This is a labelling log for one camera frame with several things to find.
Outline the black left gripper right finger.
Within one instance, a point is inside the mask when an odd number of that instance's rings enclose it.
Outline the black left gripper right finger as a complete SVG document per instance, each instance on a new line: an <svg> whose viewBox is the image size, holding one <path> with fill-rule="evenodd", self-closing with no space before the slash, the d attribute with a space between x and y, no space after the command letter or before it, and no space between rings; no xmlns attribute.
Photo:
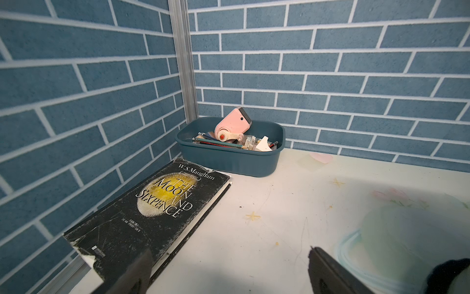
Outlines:
<svg viewBox="0 0 470 294"><path fill-rule="evenodd" d="M308 275L314 294L372 294L373 292L320 247L312 247Z"/></svg>

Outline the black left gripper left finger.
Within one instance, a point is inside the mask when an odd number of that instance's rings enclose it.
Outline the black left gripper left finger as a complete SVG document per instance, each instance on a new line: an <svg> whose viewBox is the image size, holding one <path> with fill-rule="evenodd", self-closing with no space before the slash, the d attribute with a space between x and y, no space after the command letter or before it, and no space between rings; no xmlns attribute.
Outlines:
<svg viewBox="0 0 470 294"><path fill-rule="evenodd" d="M153 257L146 249L118 278L105 281L93 294L145 294L150 283Z"/></svg>

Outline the white ceramic pot with soil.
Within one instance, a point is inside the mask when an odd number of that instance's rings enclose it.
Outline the white ceramic pot with soil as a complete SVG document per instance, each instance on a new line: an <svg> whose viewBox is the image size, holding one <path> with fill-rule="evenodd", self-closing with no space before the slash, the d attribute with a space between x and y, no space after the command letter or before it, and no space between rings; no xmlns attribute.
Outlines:
<svg viewBox="0 0 470 294"><path fill-rule="evenodd" d="M470 268L464 269L450 284L447 294L470 294Z"/></svg>

